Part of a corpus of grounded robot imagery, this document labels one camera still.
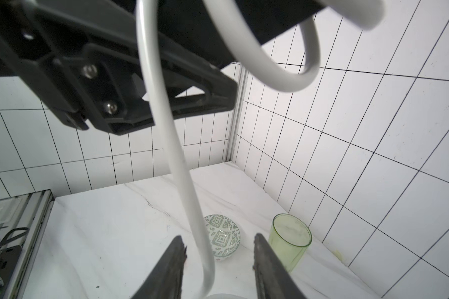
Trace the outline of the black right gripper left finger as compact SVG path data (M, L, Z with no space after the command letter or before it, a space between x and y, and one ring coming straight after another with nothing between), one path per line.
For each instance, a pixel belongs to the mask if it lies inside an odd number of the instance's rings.
M187 248L175 237L132 299L180 299Z

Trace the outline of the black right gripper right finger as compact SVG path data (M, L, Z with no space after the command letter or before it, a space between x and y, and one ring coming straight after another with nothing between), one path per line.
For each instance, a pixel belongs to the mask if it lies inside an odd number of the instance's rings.
M262 234L254 237L254 265L259 299L305 299Z

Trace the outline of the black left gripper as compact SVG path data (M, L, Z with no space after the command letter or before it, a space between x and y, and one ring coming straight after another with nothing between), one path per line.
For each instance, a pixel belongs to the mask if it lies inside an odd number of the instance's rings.
M0 77L18 76L64 125L124 135L154 126L135 1L0 1ZM158 31L176 119L234 109L238 85Z

